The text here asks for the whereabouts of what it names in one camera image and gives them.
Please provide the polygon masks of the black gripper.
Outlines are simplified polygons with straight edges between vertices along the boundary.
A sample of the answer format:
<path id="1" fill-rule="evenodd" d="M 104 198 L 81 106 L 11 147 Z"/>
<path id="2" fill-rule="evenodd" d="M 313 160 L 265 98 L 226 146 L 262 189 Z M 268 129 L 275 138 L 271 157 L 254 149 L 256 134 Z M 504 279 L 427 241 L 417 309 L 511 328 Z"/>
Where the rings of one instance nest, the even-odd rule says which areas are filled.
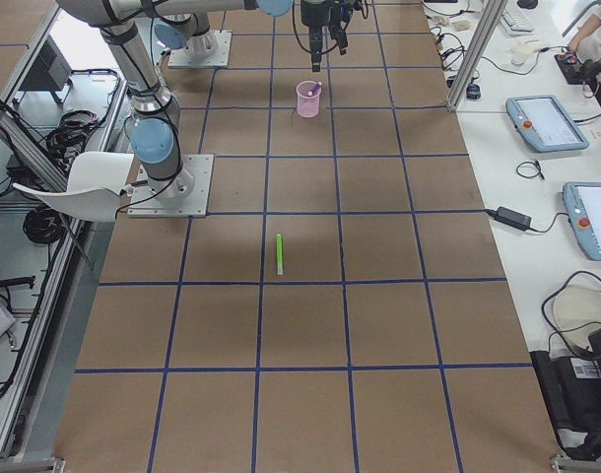
<path id="1" fill-rule="evenodd" d="M 309 33 L 309 51 L 311 71 L 318 73 L 321 70 L 322 60 L 322 29 L 329 24 L 330 11 L 333 2 L 329 0 L 301 0 L 300 18 Z"/>

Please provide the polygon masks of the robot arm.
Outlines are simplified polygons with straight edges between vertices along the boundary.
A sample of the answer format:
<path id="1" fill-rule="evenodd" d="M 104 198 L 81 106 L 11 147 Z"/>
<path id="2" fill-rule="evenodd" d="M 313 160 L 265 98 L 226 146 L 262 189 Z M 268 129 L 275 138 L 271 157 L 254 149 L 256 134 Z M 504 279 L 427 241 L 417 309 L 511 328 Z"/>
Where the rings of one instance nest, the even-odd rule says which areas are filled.
<path id="1" fill-rule="evenodd" d="M 308 54 L 313 72 L 320 70 L 323 29 L 332 20 L 333 1 L 300 1 L 301 22 L 308 28 Z M 212 31 L 207 12 L 158 16 L 154 34 L 170 51 L 168 67 L 173 69 L 224 68 L 228 66 L 232 32 Z"/>
<path id="2" fill-rule="evenodd" d="M 195 177 L 185 169 L 179 150 L 179 105 L 162 83 L 141 39 L 135 19 L 159 19 L 177 38 L 189 41 L 209 31 L 208 14 L 231 10 L 259 10 L 279 17 L 292 9 L 291 1 L 60 1 L 66 13 L 100 31 L 124 74 L 131 94 L 136 125 L 130 144 L 147 173 L 150 194 L 163 200 L 184 198 Z"/>

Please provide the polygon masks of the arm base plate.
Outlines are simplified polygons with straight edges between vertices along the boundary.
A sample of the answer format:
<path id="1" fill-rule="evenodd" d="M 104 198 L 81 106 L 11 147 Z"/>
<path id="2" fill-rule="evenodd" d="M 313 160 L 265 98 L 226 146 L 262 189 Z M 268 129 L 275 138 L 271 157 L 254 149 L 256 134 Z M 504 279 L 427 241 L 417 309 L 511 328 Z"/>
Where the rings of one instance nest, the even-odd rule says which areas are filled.
<path id="1" fill-rule="evenodd" d="M 148 183 L 136 187 L 127 215 L 134 218 L 203 218 L 207 214 L 214 156 L 182 155 L 182 170 L 168 189 L 164 184 L 149 180 L 143 165 L 139 165 L 138 180 Z"/>
<path id="2" fill-rule="evenodd" d="M 231 31 L 209 30 L 193 36 L 182 49 L 169 56 L 171 69 L 209 69 L 228 66 L 233 34 Z"/>

